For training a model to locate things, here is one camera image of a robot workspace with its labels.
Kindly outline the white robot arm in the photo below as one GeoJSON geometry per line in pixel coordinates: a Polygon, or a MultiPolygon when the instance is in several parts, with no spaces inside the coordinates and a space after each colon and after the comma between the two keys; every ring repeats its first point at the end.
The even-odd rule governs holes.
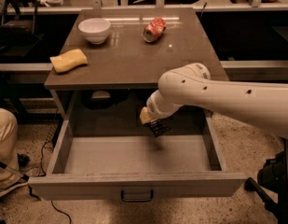
{"type": "Polygon", "coordinates": [[[140,121],[159,136],[167,130],[162,120],[184,105],[202,107],[288,140],[288,84],[217,81],[205,65],[188,64],[160,77],[140,121]]]}

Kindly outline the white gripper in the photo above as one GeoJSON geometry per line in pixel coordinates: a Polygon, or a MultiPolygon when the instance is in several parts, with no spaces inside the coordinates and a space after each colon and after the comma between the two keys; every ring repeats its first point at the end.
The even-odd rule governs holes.
{"type": "Polygon", "coordinates": [[[164,98],[160,91],[154,91],[146,101],[146,106],[140,112],[140,121],[143,125],[165,119],[173,115],[182,105],[177,105],[164,98]]]}

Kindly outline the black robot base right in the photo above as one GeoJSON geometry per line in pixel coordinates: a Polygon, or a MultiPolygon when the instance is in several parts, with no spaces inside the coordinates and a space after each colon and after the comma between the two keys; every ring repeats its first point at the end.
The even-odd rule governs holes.
{"type": "Polygon", "coordinates": [[[288,224],[288,140],[283,143],[284,151],[266,160],[257,180],[249,177],[244,183],[244,189],[257,193],[278,224],[288,224]]]}

